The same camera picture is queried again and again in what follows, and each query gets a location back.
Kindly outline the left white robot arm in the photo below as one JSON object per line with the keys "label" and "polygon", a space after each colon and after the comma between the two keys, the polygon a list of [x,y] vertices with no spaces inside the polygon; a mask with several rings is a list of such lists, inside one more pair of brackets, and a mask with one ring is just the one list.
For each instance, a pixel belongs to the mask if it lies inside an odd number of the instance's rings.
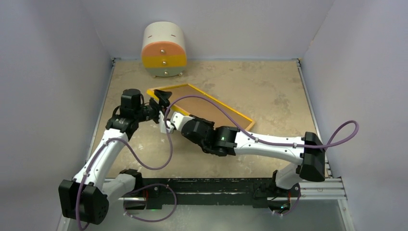
{"label": "left white robot arm", "polygon": [[144,101],[138,89],[124,90],[120,105],[107,121],[105,132],[95,152],[71,180],[63,180],[58,188],[62,215],[75,219],[80,225],[100,224],[112,203],[123,195],[137,197],[147,190],[142,175],[134,169],[125,169],[110,182],[105,182],[107,173],[124,147],[129,147],[130,138],[145,121],[163,123],[164,112],[170,105],[169,91],[154,90],[158,98]]}

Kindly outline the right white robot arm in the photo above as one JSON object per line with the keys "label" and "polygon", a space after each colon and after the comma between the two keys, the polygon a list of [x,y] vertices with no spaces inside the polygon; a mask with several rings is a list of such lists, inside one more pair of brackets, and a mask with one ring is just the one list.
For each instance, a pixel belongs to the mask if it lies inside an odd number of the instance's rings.
{"label": "right white robot arm", "polygon": [[321,144],[317,135],[306,132],[303,137],[276,137],[248,132],[238,127],[214,127],[214,122],[185,115],[174,115],[171,124],[182,136],[199,145],[204,153],[217,156],[259,155],[288,161],[275,172],[271,192],[281,196],[302,180],[325,180],[325,152],[306,145]]}

